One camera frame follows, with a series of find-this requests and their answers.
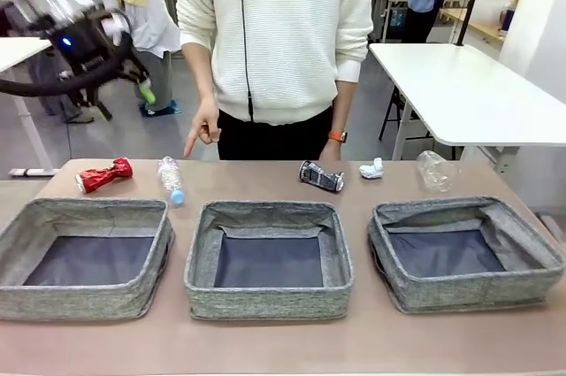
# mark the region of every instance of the dark blue basket lining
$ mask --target dark blue basket lining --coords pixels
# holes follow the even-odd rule
[[[26,286],[117,285],[141,272],[154,237],[59,236]]]
[[[310,238],[222,237],[215,288],[321,288],[320,246]]]
[[[479,230],[390,233],[389,240],[405,271],[415,277],[506,271]]]

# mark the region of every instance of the gray storage bin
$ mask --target gray storage bin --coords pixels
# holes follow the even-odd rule
[[[138,318],[172,240],[162,201],[34,200],[0,234],[0,318]]]
[[[353,281],[327,203],[208,203],[185,269],[191,315],[207,319],[339,318]]]
[[[370,244],[403,312],[475,311],[545,302],[562,253],[494,197],[383,203]]]

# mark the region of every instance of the watch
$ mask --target watch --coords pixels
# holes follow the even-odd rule
[[[338,133],[336,131],[331,131],[330,133],[328,133],[328,138],[335,140],[336,142],[345,143],[348,139],[348,133]]]

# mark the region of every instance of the blue bottle cap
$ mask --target blue bottle cap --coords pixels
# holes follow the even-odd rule
[[[185,193],[182,190],[173,190],[171,192],[171,202],[173,205],[182,205],[185,203]]]

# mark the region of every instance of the crushed plastic bottle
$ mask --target crushed plastic bottle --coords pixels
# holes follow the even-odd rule
[[[460,169],[432,150],[425,150],[417,157],[417,168],[426,188],[433,192],[448,192]]]
[[[157,164],[157,177],[161,181],[166,199],[173,206],[185,203],[185,188],[179,164],[172,157],[164,157]]]

